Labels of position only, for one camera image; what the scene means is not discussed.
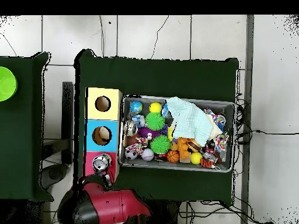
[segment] blue ball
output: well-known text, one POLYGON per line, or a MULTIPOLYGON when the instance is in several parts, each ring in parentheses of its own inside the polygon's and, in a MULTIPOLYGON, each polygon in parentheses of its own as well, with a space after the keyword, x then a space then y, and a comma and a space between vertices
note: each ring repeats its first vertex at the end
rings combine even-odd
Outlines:
POLYGON ((138 114, 142 111, 142 103, 140 101, 132 101, 130 104, 130 111, 134 114, 138 114))

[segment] yellow ball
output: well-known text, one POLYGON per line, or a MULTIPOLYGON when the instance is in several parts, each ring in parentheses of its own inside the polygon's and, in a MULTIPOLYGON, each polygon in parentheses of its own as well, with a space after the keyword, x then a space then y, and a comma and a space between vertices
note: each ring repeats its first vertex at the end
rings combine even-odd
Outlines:
POLYGON ((199 152, 192 153, 191 154, 191 163, 198 165, 200 163, 200 160, 202 159, 202 155, 199 152))
POLYGON ((162 106, 159 102, 153 102, 149 107, 151 113, 159 113, 162 110, 162 106))

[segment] blue block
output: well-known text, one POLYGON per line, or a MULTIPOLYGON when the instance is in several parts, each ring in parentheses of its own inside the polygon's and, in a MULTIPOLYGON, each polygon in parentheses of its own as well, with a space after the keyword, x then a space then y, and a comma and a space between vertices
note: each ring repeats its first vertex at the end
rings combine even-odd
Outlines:
POLYGON ((86 135, 86 151, 117 152, 117 121, 108 120, 88 120, 86 135), (92 139, 92 133, 96 127, 105 126, 112 132, 110 142, 103 146, 96 144, 92 139))

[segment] white ball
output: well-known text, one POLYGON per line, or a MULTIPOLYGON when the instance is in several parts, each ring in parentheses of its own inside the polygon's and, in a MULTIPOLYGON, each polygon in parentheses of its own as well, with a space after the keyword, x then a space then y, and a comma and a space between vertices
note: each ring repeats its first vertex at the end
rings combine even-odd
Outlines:
POLYGON ((145 161, 149 162, 150 160, 152 160, 154 158, 154 153, 153 153, 153 151, 151 149, 144 149, 141 157, 145 161))
POLYGON ((124 152, 124 155, 128 160, 134 160, 138 156, 138 153, 135 149, 133 149, 133 150, 126 150, 124 152))

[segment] green bowl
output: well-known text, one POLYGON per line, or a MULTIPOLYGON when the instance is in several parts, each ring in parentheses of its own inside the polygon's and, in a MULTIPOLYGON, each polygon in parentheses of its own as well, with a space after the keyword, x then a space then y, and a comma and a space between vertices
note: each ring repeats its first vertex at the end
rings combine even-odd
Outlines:
POLYGON ((0 66, 0 102, 12 97, 17 88, 18 83, 13 73, 8 68, 0 66))

